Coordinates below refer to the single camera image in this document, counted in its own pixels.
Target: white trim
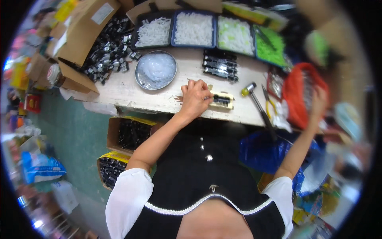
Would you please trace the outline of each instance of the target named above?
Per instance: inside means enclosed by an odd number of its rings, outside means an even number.
[[[157,213],[160,213],[160,214],[183,216],[183,215],[191,212],[192,210],[194,210],[202,202],[206,201],[207,199],[209,199],[211,197],[221,197],[221,198],[224,198],[225,200],[227,200],[242,215],[250,215],[250,214],[253,214],[253,213],[257,213],[258,211],[262,210],[263,208],[268,206],[273,201],[272,199],[268,199],[267,201],[265,201],[264,203],[260,204],[259,206],[257,206],[254,209],[251,209],[249,211],[242,211],[235,204],[233,204],[233,202],[231,200],[229,200],[225,196],[217,194],[217,193],[212,193],[212,194],[209,194],[209,195],[201,198],[199,201],[194,203],[192,206],[190,206],[190,207],[188,207],[186,209],[183,209],[183,210],[164,209],[164,208],[160,208],[160,207],[154,206],[154,205],[152,205],[149,202],[146,202],[145,207],[147,207],[148,209],[153,210],[153,211],[155,211]]]

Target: white sleeve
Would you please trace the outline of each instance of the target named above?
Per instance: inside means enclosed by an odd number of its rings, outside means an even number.
[[[292,184],[290,178],[280,177],[270,182],[262,192],[267,194],[275,202],[283,218],[285,232],[282,239],[287,238],[293,229]]]
[[[112,239],[122,239],[130,231],[153,187],[144,169],[129,169],[119,175],[106,204],[106,224]]]

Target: hammer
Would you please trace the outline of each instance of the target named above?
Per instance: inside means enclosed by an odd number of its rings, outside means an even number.
[[[260,111],[261,117],[263,118],[263,121],[264,121],[266,127],[268,128],[268,130],[270,132],[270,136],[271,136],[273,142],[276,142],[277,141],[276,131],[273,128],[271,122],[269,121],[267,113],[265,113],[264,109],[260,105],[260,102],[257,100],[255,93],[253,93],[253,90],[255,89],[255,87],[256,87],[256,83],[252,82],[247,87],[245,87],[241,90],[241,95],[247,96],[250,94],[252,96],[252,99],[255,101],[255,104]]]

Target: yellow pliers handle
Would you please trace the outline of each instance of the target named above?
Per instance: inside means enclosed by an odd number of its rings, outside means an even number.
[[[269,101],[266,101],[266,102],[265,102],[265,109],[266,109],[266,111],[267,111],[268,118],[271,119],[272,117],[271,117],[271,115],[270,115],[270,113],[269,113],[268,103],[270,103],[270,104],[272,105],[273,110],[274,110],[274,112],[275,112],[275,115],[277,115],[277,111],[276,111],[275,103],[273,103],[273,101],[269,100]]]

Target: workbench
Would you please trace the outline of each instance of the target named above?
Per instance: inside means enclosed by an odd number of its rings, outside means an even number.
[[[142,54],[152,50],[140,51]],[[261,84],[266,86],[265,73],[268,65],[247,56],[237,54],[237,76],[239,81],[231,83],[226,79],[203,73],[202,49],[165,48],[161,49],[172,54],[178,64],[178,71],[173,81],[165,88],[159,90],[145,90],[141,88],[135,79],[135,67],[137,61],[129,64],[130,70],[126,73],[113,72],[105,85],[96,83],[99,95],[90,92],[88,94],[72,91],[71,95],[76,100],[112,104],[126,107],[132,111],[147,113],[176,113],[181,108],[181,102],[177,96],[182,96],[181,86],[187,85],[188,79],[203,80],[207,85],[212,85],[214,92],[226,92],[234,97],[233,109],[208,109],[201,116],[209,119],[232,121],[248,125],[264,126],[263,119],[250,96],[243,97],[241,89],[251,82],[257,84],[254,90],[260,104],[265,109],[265,97]]]

